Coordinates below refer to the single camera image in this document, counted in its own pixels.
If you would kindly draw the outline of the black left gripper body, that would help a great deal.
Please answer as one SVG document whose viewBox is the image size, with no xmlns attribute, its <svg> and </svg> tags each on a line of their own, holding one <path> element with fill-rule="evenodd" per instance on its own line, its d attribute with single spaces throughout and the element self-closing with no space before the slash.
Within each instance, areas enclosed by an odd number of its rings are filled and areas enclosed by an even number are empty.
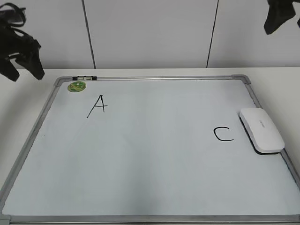
<svg viewBox="0 0 300 225">
<path fill-rule="evenodd" d="M 0 57 L 40 49 L 39 42 L 20 28 L 26 23 L 25 14 L 0 15 Z"/>
</svg>

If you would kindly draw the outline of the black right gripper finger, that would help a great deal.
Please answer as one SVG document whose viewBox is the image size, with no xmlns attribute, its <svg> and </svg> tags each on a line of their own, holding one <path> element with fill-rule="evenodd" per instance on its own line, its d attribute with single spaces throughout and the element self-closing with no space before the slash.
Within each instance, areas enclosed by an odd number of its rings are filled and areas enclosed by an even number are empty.
<svg viewBox="0 0 300 225">
<path fill-rule="evenodd" d="M 274 33 L 282 24 L 295 17 L 295 0 L 268 0 L 269 10 L 264 23 L 267 35 Z"/>
</svg>

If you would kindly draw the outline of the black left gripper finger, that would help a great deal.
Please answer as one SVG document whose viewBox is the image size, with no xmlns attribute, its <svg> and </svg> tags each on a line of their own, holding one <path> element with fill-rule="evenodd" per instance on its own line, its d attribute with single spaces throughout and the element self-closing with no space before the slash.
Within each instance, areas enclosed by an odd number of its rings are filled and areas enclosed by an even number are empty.
<svg viewBox="0 0 300 225">
<path fill-rule="evenodd" d="M 2 56 L 0 58 L 0 73 L 13 82 L 16 82 L 20 76 L 19 72 L 11 62 L 11 60 L 15 59 L 16 57 L 17 56 Z"/>
<path fill-rule="evenodd" d="M 28 70 L 37 80 L 42 80 L 45 72 L 41 64 L 39 49 L 20 53 L 15 59 L 16 63 Z"/>
</svg>

